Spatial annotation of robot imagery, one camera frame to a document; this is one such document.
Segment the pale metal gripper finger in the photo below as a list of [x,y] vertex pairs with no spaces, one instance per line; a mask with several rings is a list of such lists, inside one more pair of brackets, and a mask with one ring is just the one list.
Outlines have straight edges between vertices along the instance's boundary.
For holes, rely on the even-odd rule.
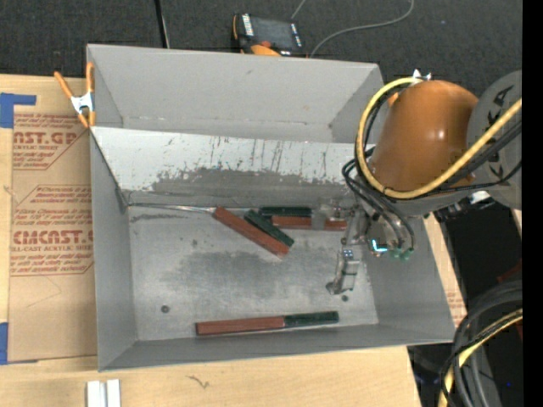
[[338,253],[335,277],[326,285],[326,288],[330,294],[341,294],[347,292],[341,290],[342,269],[346,259],[356,259],[352,249],[343,249]]
[[344,261],[341,280],[342,291],[351,291],[354,288],[360,264],[361,262],[358,259],[346,259]]

